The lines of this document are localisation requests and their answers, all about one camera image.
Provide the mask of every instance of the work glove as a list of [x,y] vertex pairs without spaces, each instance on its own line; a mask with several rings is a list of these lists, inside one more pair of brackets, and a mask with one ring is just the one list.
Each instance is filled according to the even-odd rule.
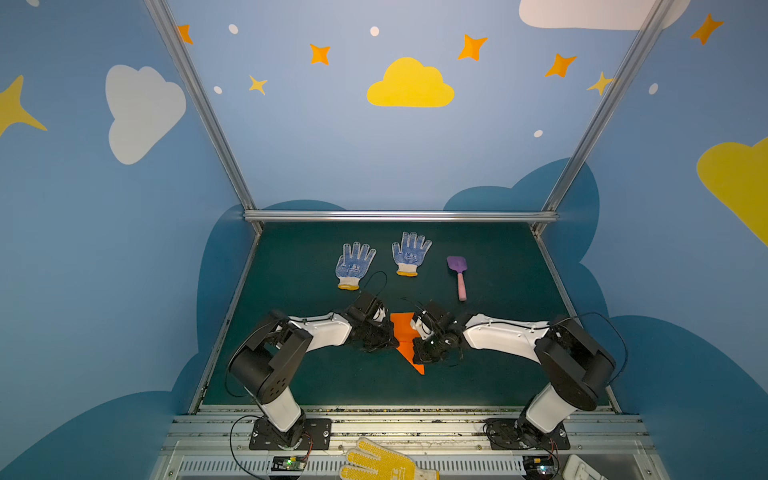
[[416,468],[413,460],[402,453],[385,449],[366,438],[357,441],[357,448],[346,454],[351,465],[339,470],[343,480],[440,480],[437,470]]
[[362,248],[360,248],[360,242],[355,242],[353,246],[344,243],[344,253],[339,257],[339,262],[336,264],[339,288],[342,290],[359,289],[360,279],[368,273],[368,267],[371,266],[375,256],[376,249],[371,248],[367,243]]
[[423,235],[416,236],[416,232],[402,233],[402,245],[392,244],[392,258],[397,263],[397,274],[404,276],[416,276],[416,267],[424,263],[424,256],[432,246],[431,240],[426,240]]

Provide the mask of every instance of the black mounting plate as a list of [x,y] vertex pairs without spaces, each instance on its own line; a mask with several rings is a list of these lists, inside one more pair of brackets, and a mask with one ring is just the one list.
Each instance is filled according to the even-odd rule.
[[[249,450],[282,450],[277,446],[277,438],[271,434],[272,426],[266,418],[261,418],[253,423],[253,431],[248,442]],[[312,437],[312,450],[327,450],[331,439],[331,419],[307,419],[304,422],[304,431]],[[301,443],[295,450],[307,450],[310,441],[304,435]]]
[[[491,436],[491,450],[529,450],[520,445],[519,442],[512,440],[515,437],[515,420],[517,419],[488,419],[488,434]],[[571,449],[571,442],[568,441],[568,434],[565,433],[565,427],[563,422],[558,423],[558,426],[547,435],[554,444],[558,447],[558,450]],[[539,450],[552,450],[552,445],[549,441],[542,442],[536,446]]]

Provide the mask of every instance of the ventilation grille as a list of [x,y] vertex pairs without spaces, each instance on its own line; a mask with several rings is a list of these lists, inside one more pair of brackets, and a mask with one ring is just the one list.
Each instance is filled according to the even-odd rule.
[[[441,477],[471,475],[473,478],[482,476],[501,478],[509,475],[525,475],[521,456],[499,458],[497,455],[489,455],[483,458],[482,455],[411,455],[411,458],[419,468],[440,471]],[[238,460],[249,472],[263,476],[270,474],[271,456],[260,455],[253,459],[239,458]],[[315,478],[337,475],[345,463],[342,456],[322,460],[310,459],[303,476]],[[179,473],[182,478],[219,478],[243,474],[232,457],[225,455],[185,455]]]

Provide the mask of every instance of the painted cloud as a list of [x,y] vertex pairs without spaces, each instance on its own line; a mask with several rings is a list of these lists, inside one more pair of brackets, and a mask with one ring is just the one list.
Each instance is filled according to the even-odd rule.
[[[656,0],[521,0],[520,19],[531,27],[640,30]],[[664,27],[672,25],[690,0],[675,0]]]
[[109,146],[126,165],[141,160],[187,110],[181,87],[165,81],[152,67],[138,71],[127,65],[110,68],[107,103],[114,117]]

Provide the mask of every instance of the glove cuff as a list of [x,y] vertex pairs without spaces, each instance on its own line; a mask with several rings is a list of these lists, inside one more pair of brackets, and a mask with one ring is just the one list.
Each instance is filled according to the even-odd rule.
[[356,276],[340,276],[339,288],[341,290],[357,290],[360,288],[360,279]]
[[417,468],[413,472],[413,480],[440,480],[440,472],[437,470],[421,470]]
[[403,276],[416,276],[419,275],[416,273],[416,267],[418,265],[412,265],[410,263],[398,263],[397,264],[397,274],[403,275]]

